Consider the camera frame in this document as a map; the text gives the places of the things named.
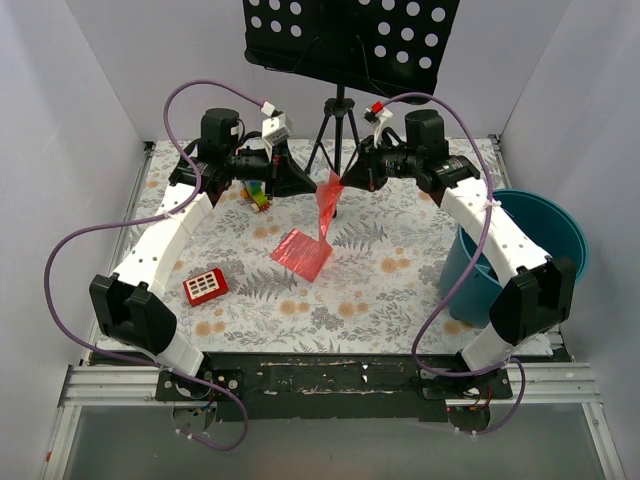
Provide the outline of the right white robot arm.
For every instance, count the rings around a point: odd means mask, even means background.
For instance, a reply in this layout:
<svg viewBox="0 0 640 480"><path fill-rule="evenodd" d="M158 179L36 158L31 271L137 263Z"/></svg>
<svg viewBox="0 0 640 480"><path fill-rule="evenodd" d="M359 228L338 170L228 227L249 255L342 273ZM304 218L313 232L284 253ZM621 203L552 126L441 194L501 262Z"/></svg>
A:
<svg viewBox="0 0 640 480"><path fill-rule="evenodd" d="M345 187L381 189L390 178L413 178L438 207L473 239L502 287L489 309L489 323L460 353L452 373L454 389L475 397L489 384L487 372L505 364L530 337L565 321L570 313L576 269L567 257L554 258L523 232L464 156L454 156L437 111L416 110L405 117L405 140L383 138L390 111L376 103L364 111L372 135L357 147L357 160L345 172Z"/></svg>

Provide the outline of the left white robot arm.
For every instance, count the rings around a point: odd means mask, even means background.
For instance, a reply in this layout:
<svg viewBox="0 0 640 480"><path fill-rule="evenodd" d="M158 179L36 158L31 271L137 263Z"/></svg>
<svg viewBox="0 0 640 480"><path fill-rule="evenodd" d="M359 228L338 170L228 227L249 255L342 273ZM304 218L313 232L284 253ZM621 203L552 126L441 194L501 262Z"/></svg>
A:
<svg viewBox="0 0 640 480"><path fill-rule="evenodd" d="M180 371L178 387L193 400L213 386L201 367L204 355L180 332L162 297L171 271L191 235L235 180L259 181L266 195L315 192L316 185L291 158L291 123L271 104L263 107L260 149L244 146L246 134L235 110L213 108L201 119L200 136L185 149L169 177L159 221L145 229L110 276L97 275L89 293L103 335Z"/></svg>

